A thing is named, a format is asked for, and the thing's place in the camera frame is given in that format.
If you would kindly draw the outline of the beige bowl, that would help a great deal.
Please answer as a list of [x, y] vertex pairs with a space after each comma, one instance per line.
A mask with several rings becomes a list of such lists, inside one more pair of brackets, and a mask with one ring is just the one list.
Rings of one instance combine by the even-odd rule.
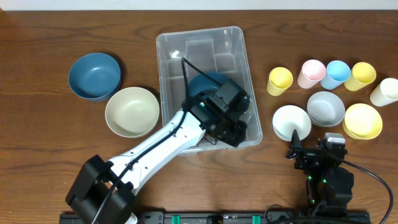
[[145, 136], [155, 128], [159, 115], [159, 102], [155, 95], [137, 86], [115, 93], [105, 109], [108, 128], [124, 138]]

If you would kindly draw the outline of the dark blue bowl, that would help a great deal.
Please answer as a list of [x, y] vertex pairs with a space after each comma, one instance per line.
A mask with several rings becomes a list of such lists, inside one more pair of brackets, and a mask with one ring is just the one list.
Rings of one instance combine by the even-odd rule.
[[110, 99], [121, 87], [122, 73], [114, 57], [90, 53], [79, 58], [68, 74], [68, 84], [77, 96], [90, 101]]
[[[223, 85], [229, 79], [224, 73], [219, 72], [205, 72], [209, 77], [216, 80], [218, 83]], [[210, 94], [217, 91], [220, 88], [218, 84], [211, 81], [207, 77], [199, 74], [195, 76], [188, 84], [189, 95], [194, 97], [199, 93]]]

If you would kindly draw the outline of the yellow bowl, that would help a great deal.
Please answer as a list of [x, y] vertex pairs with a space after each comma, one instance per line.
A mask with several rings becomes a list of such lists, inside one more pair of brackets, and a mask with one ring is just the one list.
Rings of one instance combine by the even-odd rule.
[[381, 115], [372, 106], [356, 103], [346, 110], [342, 126], [351, 138], [370, 140], [380, 135], [383, 122]]

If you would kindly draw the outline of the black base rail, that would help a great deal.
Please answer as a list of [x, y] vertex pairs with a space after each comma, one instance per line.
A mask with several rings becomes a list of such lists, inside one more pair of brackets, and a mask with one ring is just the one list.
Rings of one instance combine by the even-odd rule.
[[[292, 212], [280, 212], [277, 210], [264, 213], [163, 213], [147, 212], [139, 215], [138, 224], [257, 224], [274, 221], [287, 221], [294, 218]], [[368, 213], [348, 213], [346, 221], [358, 223], [371, 223]], [[82, 224], [77, 215], [61, 214], [59, 224]]]

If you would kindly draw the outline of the light blue cup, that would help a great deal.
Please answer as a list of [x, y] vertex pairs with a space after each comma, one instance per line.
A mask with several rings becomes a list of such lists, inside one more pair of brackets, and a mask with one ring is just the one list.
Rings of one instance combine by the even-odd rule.
[[351, 69], [349, 66], [341, 60], [334, 60], [326, 66], [326, 75], [320, 81], [320, 84], [323, 88], [332, 90], [347, 81], [350, 76]]

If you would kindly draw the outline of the yellow cup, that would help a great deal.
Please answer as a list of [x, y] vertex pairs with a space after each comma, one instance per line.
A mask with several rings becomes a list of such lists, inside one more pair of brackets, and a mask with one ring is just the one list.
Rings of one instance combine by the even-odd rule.
[[349, 91], [358, 91], [376, 79], [375, 68], [367, 62], [358, 62], [351, 69], [351, 75], [344, 86]]
[[271, 70], [267, 83], [267, 92], [272, 96], [279, 96], [293, 84], [293, 75], [285, 67], [276, 67]]

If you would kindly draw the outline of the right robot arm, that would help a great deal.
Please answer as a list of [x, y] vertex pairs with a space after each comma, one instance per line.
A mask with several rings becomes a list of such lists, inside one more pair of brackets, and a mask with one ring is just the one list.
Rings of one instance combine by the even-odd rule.
[[298, 131], [292, 139], [286, 158], [295, 159], [294, 168], [303, 170], [306, 181], [308, 214], [315, 217], [347, 217], [347, 204], [353, 198], [354, 174], [340, 166], [345, 158], [342, 134], [326, 133], [316, 149], [301, 145]]

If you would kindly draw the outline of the white bowl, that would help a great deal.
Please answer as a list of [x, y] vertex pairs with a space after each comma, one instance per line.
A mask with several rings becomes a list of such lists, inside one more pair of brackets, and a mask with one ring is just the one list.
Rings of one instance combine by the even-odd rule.
[[286, 105], [274, 113], [272, 127], [283, 141], [291, 141], [294, 130], [297, 130], [299, 139], [303, 140], [310, 134], [312, 122], [307, 112], [300, 107]]

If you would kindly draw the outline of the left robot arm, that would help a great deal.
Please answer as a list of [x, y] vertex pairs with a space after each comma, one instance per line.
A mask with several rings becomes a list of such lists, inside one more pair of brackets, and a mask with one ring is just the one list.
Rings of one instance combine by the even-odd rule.
[[66, 203], [83, 223], [137, 223], [134, 201], [143, 185], [181, 151], [205, 135], [238, 147], [247, 124], [240, 119], [251, 98], [232, 80], [215, 90], [186, 94], [182, 109], [151, 137], [104, 161], [95, 155], [80, 169]]

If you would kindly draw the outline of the yellow cup left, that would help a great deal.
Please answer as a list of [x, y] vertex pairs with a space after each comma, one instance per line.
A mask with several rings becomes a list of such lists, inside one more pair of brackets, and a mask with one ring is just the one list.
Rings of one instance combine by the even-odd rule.
[[271, 70], [267, 83], [267, 92], [272, 96], [279, 96], [293, 84], [293, 75], [285, 67], [276, 67]]

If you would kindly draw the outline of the pink cup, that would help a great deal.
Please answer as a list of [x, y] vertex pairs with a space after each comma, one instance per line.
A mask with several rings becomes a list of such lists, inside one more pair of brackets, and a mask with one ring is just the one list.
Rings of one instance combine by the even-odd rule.
[[301, 68], [297, 82], [301, 88], [309, 89], [326, 76], [325, 65], [315, 59], [307, 60]]

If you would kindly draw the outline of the cream white cup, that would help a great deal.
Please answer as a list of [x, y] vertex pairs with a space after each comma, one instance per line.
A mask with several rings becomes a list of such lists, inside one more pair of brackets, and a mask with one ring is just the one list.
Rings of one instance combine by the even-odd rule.
[[397, 101], [397, 83], [395, 78], [385, 78], [373, 90], [370, 101], [375, 106], [386, 106]]

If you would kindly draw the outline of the yellow cup right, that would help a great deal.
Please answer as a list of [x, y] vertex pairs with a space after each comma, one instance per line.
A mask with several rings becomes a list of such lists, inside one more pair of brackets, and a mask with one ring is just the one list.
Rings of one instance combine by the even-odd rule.
[[351, 75], [344, 86], [349, 91], [358, 91], [376, 79], [375, 68], [367, 62], [358, 62], [351, 69]]

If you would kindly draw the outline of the clear plastic storage container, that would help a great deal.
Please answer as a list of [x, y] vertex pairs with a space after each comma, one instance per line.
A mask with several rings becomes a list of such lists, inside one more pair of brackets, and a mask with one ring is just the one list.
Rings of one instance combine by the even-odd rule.
[[239, 148], [260, 144], [262, 128], [240, 27], [163, 33], [157, 37], [156, 46], [163, 124], [181, 109], [185, 80], [192, 80], [200, 71], [224, 73], [245, 89], [251, 99], [249, 109], [241, 117], [248, 128]]

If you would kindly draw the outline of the grey bowl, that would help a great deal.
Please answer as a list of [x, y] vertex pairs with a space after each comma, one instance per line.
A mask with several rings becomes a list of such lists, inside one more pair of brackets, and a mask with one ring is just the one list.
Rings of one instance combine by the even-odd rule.
[[315, 126], [333, 127], [340, 124], [345, 117], [343, 101], [329, 91], [313, 94], [307, 102], [307, 113]]

